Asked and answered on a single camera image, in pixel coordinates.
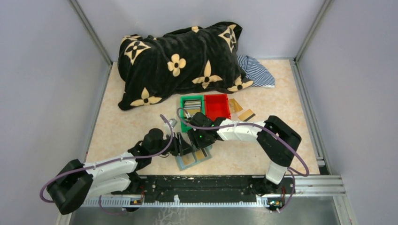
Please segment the mint green card holder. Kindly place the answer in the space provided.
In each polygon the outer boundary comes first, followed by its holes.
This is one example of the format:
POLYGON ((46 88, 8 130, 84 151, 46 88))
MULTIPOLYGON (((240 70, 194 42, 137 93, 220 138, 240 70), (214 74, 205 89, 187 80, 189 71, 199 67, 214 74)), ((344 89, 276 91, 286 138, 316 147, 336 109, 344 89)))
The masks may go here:
MULTIPOLYGON (((206 160, 211 159, 212 156, 210 154, 210 150, 212 149, 212 145, 210 145, 208 147, 205 147, 205 148, 202 148, 202 149, 205 149, 207 151, 207 153, 208 153, 208 158, 206 160)), ((206 161, 206 160, 198 161, 195 158, 194 153, 195 152, 189 153, 189 154, 187 154, 185 156, 182 156, 182 157, 180 157, 180 156, 176 157, 176 163, 177 163, 177 166, 178 166, 180 171, 186 170, 186 169, 188 169, 190 167, 193 167, 195 165, 198 165, 198 164, 206 161)))

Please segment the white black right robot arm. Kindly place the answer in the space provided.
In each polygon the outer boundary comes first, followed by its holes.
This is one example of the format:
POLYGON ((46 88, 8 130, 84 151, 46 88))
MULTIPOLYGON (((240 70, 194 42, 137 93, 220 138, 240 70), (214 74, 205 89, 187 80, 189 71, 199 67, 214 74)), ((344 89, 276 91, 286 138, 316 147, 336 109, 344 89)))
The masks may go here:
POLYGON ((302 141, 296 131, 274 115, 265 121, 250 123, 225 117, 212 120, 197 112, 183 123, 190 127, 188 136, 196 148, 207 147, 216 141, 258 143, 271 160, 264 180, 264 187, 270 193, 277 193, 282 188, 282 178, 297 156, 302 141))

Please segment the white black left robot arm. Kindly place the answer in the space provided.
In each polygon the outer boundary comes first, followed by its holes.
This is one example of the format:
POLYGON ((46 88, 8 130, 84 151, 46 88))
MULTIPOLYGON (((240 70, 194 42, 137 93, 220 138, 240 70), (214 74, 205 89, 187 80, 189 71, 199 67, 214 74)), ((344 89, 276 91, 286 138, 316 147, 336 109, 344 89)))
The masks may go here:
POLYGON ((69 161, 49 183, 40 197, 45 201, 46 191, 62 215, 79 209, 85 200, 104 194, 135 194, 140 192, 141 182, 137 171, 148 166, 152 158, 170 154, 184 156, 195 151, 195 145, 182 138, 180 132, 164 135, 152 128, 125 153, 94 163, 69 161))

